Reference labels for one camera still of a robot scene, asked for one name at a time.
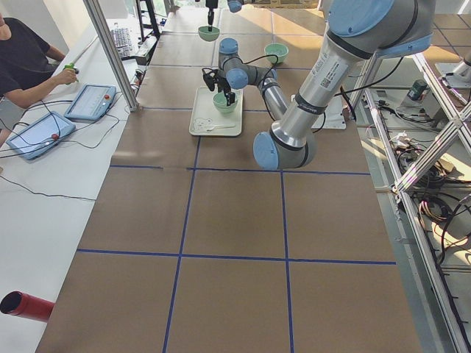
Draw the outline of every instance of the red cup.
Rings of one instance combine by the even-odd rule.
[[[47,322],[54,303],[22,292],[7,294],[0,303],[3,314]]]

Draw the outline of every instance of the keyboard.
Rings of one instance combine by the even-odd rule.
[[[111,29],[111,37],[113,37],[121,60],[132,59],[134,57],[131,35],[128,28]]]

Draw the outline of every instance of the person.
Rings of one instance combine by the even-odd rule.
[[[52,76],[57,66],[48,58],[62,61],[65,55],[48,44],[27,25],[0,13],[0,96],[21,108],[45,98],[58,85],[77,80],[73,69]],[[0,146],[6,139],[0,130]]]

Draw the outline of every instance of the blue electronic device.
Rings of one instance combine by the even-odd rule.
[[[116,95],[116,87],[85,85],[64,113],[69,119],[97,121],[108,110]]]
[[[14,134],[7,145],[26,160],[41,156],[75,130],[75,124],[57,112],[49,112],[26,129]]]

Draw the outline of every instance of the black shirt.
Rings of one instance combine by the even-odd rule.
[[[39,85],[54,73],[46,52],[50,45],[27,25],[15,18],[5,18],[12,37],[0,40],[0,96]]]

